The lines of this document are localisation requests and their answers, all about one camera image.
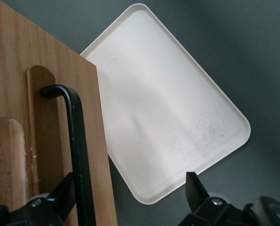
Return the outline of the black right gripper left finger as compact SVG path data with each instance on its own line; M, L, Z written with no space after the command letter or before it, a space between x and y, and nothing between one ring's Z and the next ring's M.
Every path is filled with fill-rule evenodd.
M75 205L73 174L69 173L46 197L36 197L10 213L10 226L63 226Z

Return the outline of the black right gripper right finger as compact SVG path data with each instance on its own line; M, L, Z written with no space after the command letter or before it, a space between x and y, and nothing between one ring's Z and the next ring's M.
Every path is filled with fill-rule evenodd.
M186 199L191 213L181 226L244 226L243 212L222 198L211 197L194 172L186 173Z

